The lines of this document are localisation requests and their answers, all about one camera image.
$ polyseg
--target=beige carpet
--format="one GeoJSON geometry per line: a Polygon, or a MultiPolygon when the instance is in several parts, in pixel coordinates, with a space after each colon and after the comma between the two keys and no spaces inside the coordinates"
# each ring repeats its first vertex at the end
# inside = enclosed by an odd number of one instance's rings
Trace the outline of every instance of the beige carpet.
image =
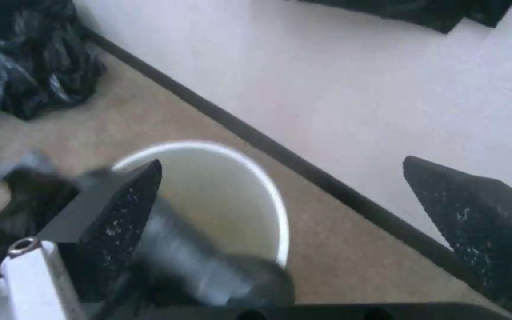
{"type": "Polygon", "coordinates": [[[149,144],[214,140],[259,162],[276,182],[291,227],[288,267],[300,303],[457,301],[491,306],[463,282],[134,69],[109,71],[85,105],[30,123],[0,116],[2,154],[35,147],[68,174],[149,144]]]}

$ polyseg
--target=white floor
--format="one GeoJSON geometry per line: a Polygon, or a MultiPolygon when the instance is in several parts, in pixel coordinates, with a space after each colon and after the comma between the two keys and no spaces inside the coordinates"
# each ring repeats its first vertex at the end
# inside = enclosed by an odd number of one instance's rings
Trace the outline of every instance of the white floor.
{"type": "Polygon", "coordinates": [[[439,241],[405,156],[512,186],[512,8],[496,29],[464,20],[441,35],[296,1],[77,5],[106,38],[439,241]]]}

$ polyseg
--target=dark floor trim strip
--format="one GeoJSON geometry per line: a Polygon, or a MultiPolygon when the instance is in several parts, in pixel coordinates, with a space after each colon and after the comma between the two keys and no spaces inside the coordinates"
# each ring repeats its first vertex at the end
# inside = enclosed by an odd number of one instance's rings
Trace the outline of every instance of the dark floor trim strip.
{"type": "Polygon", "coordinates": [[[278,142],[275,142],[265,134],[252,128],[224,109],[199,96],[191,91],[191,89],[171,79],[169,76],[151,67],[144,61],[141,61],[138,57],[118,47],[118,45],[115,45],[93,31],[88,30],[88,35],[94,43],[107,52],[118,57],[121,61],[168,89],[212,120],[219,122],[255,148],[262,150],[269,156],[272,156],[272,158],[275,158],[277,161],[297,172],[340,202],[352,208],[367,220],[427,257],[427,259],[431,260],[454,277],[466,282],[472,288],[481,291],[480,283],[469,273],[461,261],[453,255],[453,252],[433,238],[425,235],[425,233],[361,195],[356,190],[343,184],[333,176],[330,176],[323,170],[307,162],[294,152],[291,152],[278,142]]]}

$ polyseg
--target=black object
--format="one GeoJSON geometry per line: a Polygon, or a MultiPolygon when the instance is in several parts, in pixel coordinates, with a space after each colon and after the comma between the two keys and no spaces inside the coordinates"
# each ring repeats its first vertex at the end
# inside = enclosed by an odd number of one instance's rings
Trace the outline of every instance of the black object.
{"type": "Polygon", "coordinates": [[[291,305],[295,299],[284,269],[257,257],[221,253],[162,199],[151,210],[136,261],[153,285],[166,292],[174,288],[172,294],[185,293],[201,304],[257,307],[291,305]]]}
{"type": "Polygon", "coordinates": [[[0,166],[0,182],[11,193],[0,211],[0,263],[9,246],[34,236],[78,193],[74,181],[61,176],[39,152],[0,166]]]}
{"type": "Polygon", "coordinates": [[[479,289],[512,312],[512,188],[414,156],[404,177],[479,289]]]}
{"type": "Polygon", "coordinates": [[[447,34],[463,19],[495,27],[512,0],[301,0],[404,20],[447,34]]]}
{"type": "Polygon", "coordinates": [[[161,308],[140,320],[508,320],[468,304],[345,304],[277,308],[161,308]]]}
{"type": "Polygon", "coordinates": [[[79,299],[100,302],[128,270],[150,216],[158,160],[80,193],[37,237],[59,245],[79,299]]]}
{"type": "Polygon", "coordinates": [[[0,111],[29,120],[74,107],[104,69],[71,0],[0,0],[0,111]]]}

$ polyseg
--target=metal bolt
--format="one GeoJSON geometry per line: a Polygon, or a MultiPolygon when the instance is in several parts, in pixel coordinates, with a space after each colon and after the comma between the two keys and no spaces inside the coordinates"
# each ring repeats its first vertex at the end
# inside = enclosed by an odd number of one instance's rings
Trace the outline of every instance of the metal bolt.
{"type": "Polygon", "coordinates": [[[10,259],[24,255],[41,247],[41,242],[36,237],[23,238],[9,247],[8,257],[10,259]]]}

